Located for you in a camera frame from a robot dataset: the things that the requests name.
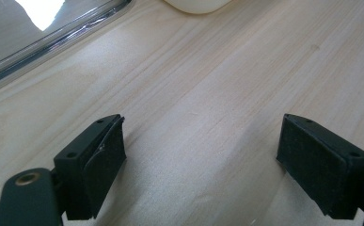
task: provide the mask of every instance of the wood grain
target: wood grain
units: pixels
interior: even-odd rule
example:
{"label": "wood grain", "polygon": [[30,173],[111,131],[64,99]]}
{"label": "wood grain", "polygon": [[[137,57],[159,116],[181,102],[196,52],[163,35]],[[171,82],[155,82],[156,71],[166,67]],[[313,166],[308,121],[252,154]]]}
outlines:
{"label": "wood grain", "polygon": [[127,162],[99,217],[67,225],[361,225],[324,217],[277,163],[286,112],[364,150],[364,0],[200,16],[139,0],[0,89],[0,187],[120,113]]}

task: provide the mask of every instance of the wooden table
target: wooden table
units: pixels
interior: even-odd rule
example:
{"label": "wooden table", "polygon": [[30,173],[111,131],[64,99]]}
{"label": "wooden table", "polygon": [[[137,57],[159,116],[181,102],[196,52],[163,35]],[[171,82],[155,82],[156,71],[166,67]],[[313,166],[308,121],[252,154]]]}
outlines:
{"label": "wooden table", "polygon": [[361,225],[324,217],[275,157],[284,113],[364,150],[364,0],[136,0],[0,89],[0,192],[120,113],[128,159],[96,220],[66,225]]}

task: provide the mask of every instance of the white object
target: white object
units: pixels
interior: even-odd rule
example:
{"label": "white object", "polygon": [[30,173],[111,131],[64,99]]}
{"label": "white object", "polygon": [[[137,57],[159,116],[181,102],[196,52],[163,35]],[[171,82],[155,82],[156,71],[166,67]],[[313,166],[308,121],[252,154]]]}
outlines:
{"label": "white object", "polygon": [[173,7],[188,13],[208,13],[225,6],[231,0],[165,0]]}

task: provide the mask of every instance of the screw hole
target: screw hole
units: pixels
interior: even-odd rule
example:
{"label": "screw hole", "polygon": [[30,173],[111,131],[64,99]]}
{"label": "screw hole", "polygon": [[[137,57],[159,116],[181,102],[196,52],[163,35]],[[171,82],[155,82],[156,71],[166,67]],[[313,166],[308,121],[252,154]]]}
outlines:
{"label": "screw hole", "polygon": [[17,180],[15,181],[15,185],[27,186],[33,182],[36,182],[39,178],[40,178],[40,173],[30,172],[17,178]]}
{"label": "screw hole", "polygon": [[360,154],[358,153],[349,153],[352,157],[360,157]]}
{"label": "screw hole", "polygon": [[67,154],[67,157],[68,158],[73,158],[73,157],[75,157],[76,156],[76,153],[68,153]]}

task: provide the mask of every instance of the light wood surface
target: light wood surface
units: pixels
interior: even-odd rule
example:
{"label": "light wood surface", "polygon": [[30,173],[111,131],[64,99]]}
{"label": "light wood surface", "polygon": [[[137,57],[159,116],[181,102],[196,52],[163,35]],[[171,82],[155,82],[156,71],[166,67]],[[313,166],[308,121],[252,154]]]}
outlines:
{"label": "light wood surface", "polygon": [[120,113],[128,159],[99,217],[67,225],[361,225],[324,217],[277,163],[286,112],[364,150],[364,0],[200,16],[136,0],[0,89],[0,188]]}

